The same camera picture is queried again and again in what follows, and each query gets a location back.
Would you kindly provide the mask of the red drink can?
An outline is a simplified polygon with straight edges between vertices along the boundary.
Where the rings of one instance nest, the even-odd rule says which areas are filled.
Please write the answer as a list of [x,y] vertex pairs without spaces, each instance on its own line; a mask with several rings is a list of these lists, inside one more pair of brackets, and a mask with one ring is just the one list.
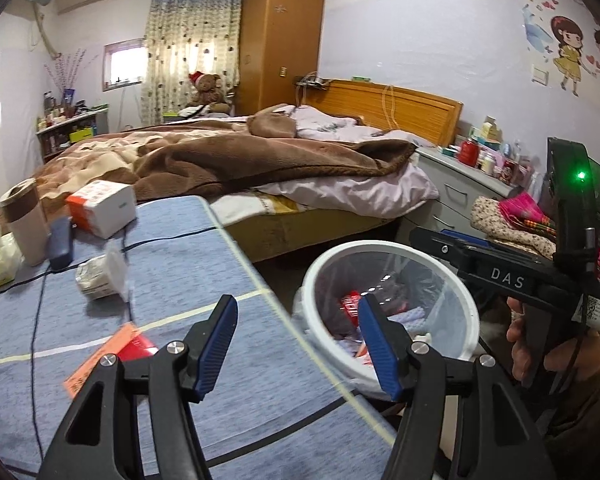
[[339,300],[340,310],[354,327],[358,327],[358,303],[362,295],[355,290],[351,290]]

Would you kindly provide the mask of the white purple carton box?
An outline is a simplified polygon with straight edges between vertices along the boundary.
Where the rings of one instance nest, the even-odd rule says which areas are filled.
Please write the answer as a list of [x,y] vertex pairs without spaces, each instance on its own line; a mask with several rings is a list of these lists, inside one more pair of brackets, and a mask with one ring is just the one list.
[[432,343],[427,313],[422,307],[389,316],[376,315],[365,307],[358,312],[358,327],[353,334],[340,337],[336,344],[358,364],[372,366],[378,351],[391,350],[391,339],[404,340],[405,336],[414,342]]

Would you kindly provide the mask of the white round trash bin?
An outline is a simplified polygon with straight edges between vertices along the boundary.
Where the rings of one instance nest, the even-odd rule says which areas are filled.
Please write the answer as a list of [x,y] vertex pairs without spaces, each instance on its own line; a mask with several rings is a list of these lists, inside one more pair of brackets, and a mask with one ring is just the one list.
[[470,292],[447,266],[423,252],[383,240],[359,240],[330,248],[306,271],[294,295],[292,317],[318,354],[355,390],[380,400],[374,367],[355,362],[336,340],[355,327],[340,310],[355,290],[374,296],[386,316],[422,307],[430,346],[447,358],[468,361],[478,347],[480,321]]

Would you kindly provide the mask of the pink plaid cloth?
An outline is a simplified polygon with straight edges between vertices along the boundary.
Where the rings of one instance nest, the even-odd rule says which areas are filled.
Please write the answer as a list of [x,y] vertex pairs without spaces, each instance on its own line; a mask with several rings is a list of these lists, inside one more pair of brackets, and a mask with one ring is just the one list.
[[[543,237],[555,243],[557,240],[556,224],[538,206],[526,192],[501,200],[498,209],[506,222],[515,230]],[[600,249],[598,250],[598,275],[600,276]]]

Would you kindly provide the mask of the red orange flat packet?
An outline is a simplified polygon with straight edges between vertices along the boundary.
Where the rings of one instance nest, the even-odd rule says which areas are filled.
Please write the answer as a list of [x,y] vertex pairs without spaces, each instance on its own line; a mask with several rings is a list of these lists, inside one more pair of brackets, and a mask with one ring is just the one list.
[[127,322],[64,381],[65,390],[74,399],[94,367],[107,354],[121,361],[132,361],[153,356],[157,351],[158,347],[138,327]]

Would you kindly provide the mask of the floral quilted jacket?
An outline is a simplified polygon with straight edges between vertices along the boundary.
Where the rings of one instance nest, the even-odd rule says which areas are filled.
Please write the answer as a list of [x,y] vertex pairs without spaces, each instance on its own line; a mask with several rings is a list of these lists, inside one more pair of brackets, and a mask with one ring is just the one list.
[[[552,260],[556,252],[555,222],[526,193],[504,203],[501,206],[498,200],[479,196],[471,206],[470,225],[498,244]],[[600,249],[597,275],[600,278]]]

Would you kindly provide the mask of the grey drawer nightstand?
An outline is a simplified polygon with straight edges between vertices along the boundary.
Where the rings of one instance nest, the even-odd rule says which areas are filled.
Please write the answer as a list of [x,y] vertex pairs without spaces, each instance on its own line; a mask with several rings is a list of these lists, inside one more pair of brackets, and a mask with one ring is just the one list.
[[417,155],[417,166],[436,186],[439,197],[402,218],[396,241],[408,244],[408,234],[419,226],[435,231],[449,229],[485,238],[483,232],[470,225],[472,204],[479,196],[502,200],[512,188],[478,169],[443,155],[437,148],[419,148]]

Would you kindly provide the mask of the red jar on nightstand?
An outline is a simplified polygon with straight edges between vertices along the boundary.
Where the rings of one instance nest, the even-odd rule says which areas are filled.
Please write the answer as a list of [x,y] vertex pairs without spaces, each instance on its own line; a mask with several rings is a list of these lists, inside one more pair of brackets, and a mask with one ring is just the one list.
[[462,164],[475,168],[480,155],[480,145],[475,139],[467,139],[460,144],[457,160]]

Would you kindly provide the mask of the blue grey table cloth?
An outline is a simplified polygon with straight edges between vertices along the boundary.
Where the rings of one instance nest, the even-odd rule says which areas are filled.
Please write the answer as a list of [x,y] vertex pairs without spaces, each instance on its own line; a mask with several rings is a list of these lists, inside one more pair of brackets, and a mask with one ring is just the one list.
[[0,292],[0,457],[40,468],[70,405],[64,383],[124,323],[156,346],[186,335],[218,299],[239,318],[214,389],[192,408],[217,479],[377,479],[392,429],[320,361],[234,240],[196,197],[140,207],[117,243],[131,299],[88,302],[74,271],[22,268]]

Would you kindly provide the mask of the pink bed quilt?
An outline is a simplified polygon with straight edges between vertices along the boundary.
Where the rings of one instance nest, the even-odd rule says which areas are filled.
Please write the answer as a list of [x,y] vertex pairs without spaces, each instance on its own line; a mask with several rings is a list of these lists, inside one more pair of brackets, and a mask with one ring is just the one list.
[[[300,139],[377,143],[403,140],[418,148],[430,148],[431,142],[400,129],[389,131],[362,126],[352,117],[329,116],[307,105],[272,106],[272,112],[296,122]],[[385,177],[320,177],[270,183],[259,190],[284,196],[315,209],[336,209],[363,217],[395,219],[439,197],[434,182],[412,159]]]

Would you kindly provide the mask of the dark blue glasses case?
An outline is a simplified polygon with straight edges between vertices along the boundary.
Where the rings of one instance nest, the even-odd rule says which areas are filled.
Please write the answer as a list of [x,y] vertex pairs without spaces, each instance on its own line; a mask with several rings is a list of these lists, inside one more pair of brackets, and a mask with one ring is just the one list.
[[68,268],[73,262],[73,224],[70,217],[58,218],[50,224],[46,257],[53,271]]

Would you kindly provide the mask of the wooden headboard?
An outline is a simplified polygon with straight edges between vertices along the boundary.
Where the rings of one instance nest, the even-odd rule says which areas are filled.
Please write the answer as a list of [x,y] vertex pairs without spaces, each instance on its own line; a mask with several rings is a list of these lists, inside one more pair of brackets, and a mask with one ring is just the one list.
[[445,96],[353,80],[309,87],[306,104],[327,115],[358,118],[381,130],[403,130],[442,146],[454,140],[463,109],[462,102]]

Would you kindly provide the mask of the white orange square box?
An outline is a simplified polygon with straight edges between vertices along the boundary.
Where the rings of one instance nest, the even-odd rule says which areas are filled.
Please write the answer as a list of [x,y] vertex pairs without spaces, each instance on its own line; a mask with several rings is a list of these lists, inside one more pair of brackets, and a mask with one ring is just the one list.
[[136,218],[131,185],[94,180],[66,198],[73,223],[83,231],[108,240]]

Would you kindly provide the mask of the brown beige cup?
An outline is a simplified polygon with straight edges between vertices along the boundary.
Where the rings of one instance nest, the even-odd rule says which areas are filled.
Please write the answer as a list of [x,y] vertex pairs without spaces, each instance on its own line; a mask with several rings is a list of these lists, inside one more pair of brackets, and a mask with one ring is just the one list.
[[0,198],[0,207],[10,232],[28,266],[45,260],[50,228],[33,178],[14,185]]

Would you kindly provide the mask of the brown fleece blanket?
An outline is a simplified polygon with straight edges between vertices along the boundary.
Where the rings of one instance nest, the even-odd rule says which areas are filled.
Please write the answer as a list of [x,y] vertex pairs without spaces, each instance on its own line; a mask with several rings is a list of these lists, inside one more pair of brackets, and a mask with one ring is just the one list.
[[139,200],[215,198],[269,183],[321,177],[385,177],[416,150],[402,139],[347,143],[301,139],[286,116],[216,119],[93,136],[38,170],[43,200],[56,202],[96,179],[132,185]]

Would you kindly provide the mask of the cluttered side shelf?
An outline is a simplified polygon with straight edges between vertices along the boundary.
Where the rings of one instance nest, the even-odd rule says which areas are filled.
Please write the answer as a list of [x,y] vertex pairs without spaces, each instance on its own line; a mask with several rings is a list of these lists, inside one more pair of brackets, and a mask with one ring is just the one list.
[[49,162],[73,144],[109,132],[107,104],[87,107],[56,106],[36,120],[36,138],[43,162]]

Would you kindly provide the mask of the brown teddy bear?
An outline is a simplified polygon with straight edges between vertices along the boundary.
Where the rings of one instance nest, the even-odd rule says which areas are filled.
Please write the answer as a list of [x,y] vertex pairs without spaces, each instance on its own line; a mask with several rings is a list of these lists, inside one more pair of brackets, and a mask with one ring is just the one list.
[[199,107],[202,112],[230,114],[230,104],[226,102],[219,75],[204,74],[196,70],[188,76],[193,87],[189,106]]

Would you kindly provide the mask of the orange wooden wardrobe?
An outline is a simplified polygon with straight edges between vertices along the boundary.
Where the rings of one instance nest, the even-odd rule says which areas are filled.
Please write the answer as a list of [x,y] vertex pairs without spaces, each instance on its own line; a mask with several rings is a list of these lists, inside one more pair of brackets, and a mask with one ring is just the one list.
[[296,102],[296,82],[317,71],[325,0],[242,0],[238,115]]

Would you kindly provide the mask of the patterned window curtain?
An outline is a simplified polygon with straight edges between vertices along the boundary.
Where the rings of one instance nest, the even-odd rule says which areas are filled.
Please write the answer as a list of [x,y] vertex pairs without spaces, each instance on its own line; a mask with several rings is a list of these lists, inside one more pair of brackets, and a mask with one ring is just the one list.
[[218,75],[223,92],[237,87],[241,18],[242,0],[151,0],[140,95],[145,126],[192,102],[193,73]]

